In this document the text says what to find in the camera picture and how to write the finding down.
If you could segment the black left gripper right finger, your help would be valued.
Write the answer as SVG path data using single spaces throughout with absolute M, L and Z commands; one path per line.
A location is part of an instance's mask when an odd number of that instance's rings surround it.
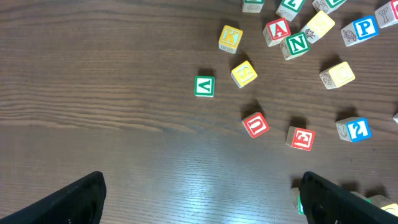
M 309 223 L 396 224 L 397 217 L 314 172 L 304 173 L 300 201 Z

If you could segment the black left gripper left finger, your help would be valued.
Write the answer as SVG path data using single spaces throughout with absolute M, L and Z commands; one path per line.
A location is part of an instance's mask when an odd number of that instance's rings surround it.
M 103 173 L 94 171 L 32 205 L 1 219 L 1 224 L 99 224 L 106 199 Z

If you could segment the green R block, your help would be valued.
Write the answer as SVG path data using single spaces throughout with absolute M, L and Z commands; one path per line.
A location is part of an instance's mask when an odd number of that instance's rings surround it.
M 299 215 L 304 215 L 303 212 L 303 206 L 301 203 L 301 199 L 300 199 L 300 191 L 298 187 L 295 188 L 291 188 L 291 201 L 292 201 L 292 205 L 294 206 L 294 209 L 296 209 L 296 211 L 298 211 Z

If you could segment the green B block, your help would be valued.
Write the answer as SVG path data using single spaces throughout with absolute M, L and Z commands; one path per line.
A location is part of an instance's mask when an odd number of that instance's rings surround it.
M 371 203 L 381 210 L 388 212 L 394 216 L 398 216 L 398 204 L 394 203 L 393 201 L 389 200 L 388 198 L 382 195 L 375 195 L 369 197 Z

